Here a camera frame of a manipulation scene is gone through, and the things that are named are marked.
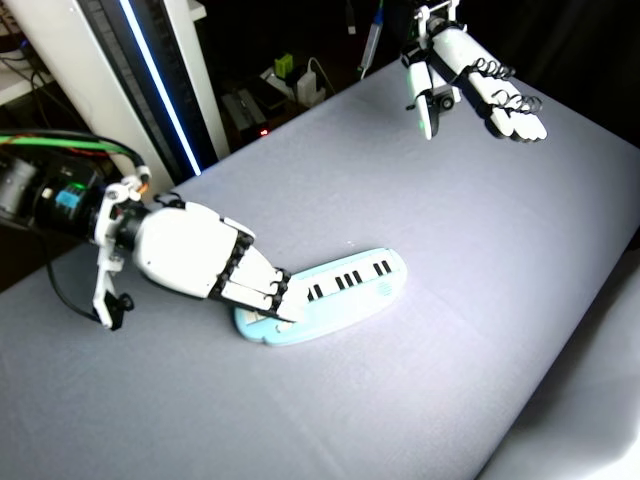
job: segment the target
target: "glowing white light bar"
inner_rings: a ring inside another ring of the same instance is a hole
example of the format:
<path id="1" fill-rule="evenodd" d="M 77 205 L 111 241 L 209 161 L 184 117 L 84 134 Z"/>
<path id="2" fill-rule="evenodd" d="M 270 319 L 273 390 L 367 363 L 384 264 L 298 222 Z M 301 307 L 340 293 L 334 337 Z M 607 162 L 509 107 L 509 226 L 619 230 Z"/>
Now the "glowing white light bar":
<path id="1" fill-rule="evenodd" d="M 140 25 L 138 24 L 138 20 L 136 19 L 136 15 L 133 12 L 133 9 L 131 8 L 131 4 L 129 3 L 129 0 L 120 0 L 120 5 L 122 6 L 122 10 L 124 11 L 125 16 L 127 17 L 127 22 L 129 23 L 129 27 L 133 32 L 133 36 L 135 37 L 136 42 L 138 43 L 138 47 L 140 48 L 142 57 L 144 58 L 144 61 L 147 64 L 147 68 L 149 69 L 149 73 L 151 73 L 151 78 L 153 78 L 153 83 L 156 84 L 156 88 L 158 89 L 160 98 L 162 98 L 162 103 L 164 103 L 164 108 L 167 110 L 167 113 L 169 114 L 171 123 L 173 123 L 173 127 L 176 129 L 176 133 L 178 134 L 180 143 L 182 143 L 182 148 L 184 148 L 184 151 L 187 154 L 187 158 L 189 159 L 189 163 L 191 163 L 191 168 L 193 168 L 193 172 L 196 175 L 200 175 L 202 171 L 200 170 L 200 167 L 198 166 L 198 162 L 196 161 L 196 157 L 193 154 L 193 151 L 191 150 L 191 146 L 189 145 L 187 136 L 184 134 L 184 130 L 182 129 L 182 125 L 180 124 L 180 120 L 178 120 L 178 115 L 176 115 L 176 111 L 173 108 L 173 104 L 171 103 L 171 99 L 169 98 L 169 94 L 167 93 L 167 89 L 164 87 L 162 78 L 160 78 L 160 73 L 158 72 L 156 64 L 153 61 L 153 57 L 151 56 L 151 51 L 149 50 L 147 41 L 144 39 L 144 35 L 142 34 L 142 30 L 140 29 Z"/>

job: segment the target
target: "light blue toy piano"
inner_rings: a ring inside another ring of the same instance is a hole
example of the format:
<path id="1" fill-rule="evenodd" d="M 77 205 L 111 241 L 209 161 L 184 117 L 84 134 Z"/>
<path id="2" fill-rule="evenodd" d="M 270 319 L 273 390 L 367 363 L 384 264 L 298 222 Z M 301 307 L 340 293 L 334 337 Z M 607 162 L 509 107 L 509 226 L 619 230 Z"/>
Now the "light blue toy piano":
<path id="1" fill-rule="evenodd" d="M 395 251 L 378 248 L 305 270 L 293 278 L 308 286 L 304 320 L 290 323 L 236 309 L 236 326 L 246 339 L 291 345 L 353 325 L 393 303 L 407 279 L 407 267 Z"/>

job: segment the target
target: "dark background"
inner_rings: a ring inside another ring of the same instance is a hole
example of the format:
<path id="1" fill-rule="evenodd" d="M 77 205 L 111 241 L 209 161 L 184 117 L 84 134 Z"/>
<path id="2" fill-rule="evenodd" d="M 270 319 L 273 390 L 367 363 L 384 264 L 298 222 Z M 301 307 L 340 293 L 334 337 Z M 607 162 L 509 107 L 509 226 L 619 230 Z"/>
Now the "dark background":
<path id="1" fill-rule="evenodd" d="M 316 56 L 337 90 L 356 81 L 377 0 L 352 0 L 357 35 L 347 35 L 344 0 L 201 0 L 203 50 L 216 92 L 273 63 Z M 398 57 L 413 6 L 386 0 L 374 69 Z M 463 0 L 458 19 L 517 77 L 640 146 L 640 8 L 637 0 Z"/>

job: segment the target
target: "black curtain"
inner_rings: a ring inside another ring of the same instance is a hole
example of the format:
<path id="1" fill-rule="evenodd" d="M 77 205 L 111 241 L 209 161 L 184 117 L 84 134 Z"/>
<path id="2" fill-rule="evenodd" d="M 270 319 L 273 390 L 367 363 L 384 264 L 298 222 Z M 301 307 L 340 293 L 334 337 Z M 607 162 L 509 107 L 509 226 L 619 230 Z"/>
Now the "black curtain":
<path id="1" fill-rule="evenodd" d="M 640 147 L 637 0 L 466 0 L 460 20 L 517 77 Z"/>

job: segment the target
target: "gray table surface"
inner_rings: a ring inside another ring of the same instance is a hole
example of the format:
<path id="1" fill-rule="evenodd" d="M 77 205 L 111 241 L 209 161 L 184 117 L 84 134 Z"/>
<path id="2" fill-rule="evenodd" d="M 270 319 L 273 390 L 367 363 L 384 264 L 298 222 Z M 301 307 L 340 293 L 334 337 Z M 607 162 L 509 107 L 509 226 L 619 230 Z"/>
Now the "gray table surface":
<path id="1" fill-rule="evenodd" d="M 640 151 L 548 99 L 545 142 L 463 102 L 428 143 L 407 96 L 391 65 L 178 189 L 293 271 L 396 249 L 391 308 L 269 348 L 129 267 L 112 334 L 39 271 L 0 296 L 0 478 L 473 478 L 640 223 Z M 95 256 L 56 262 L 78 302 Z"/>

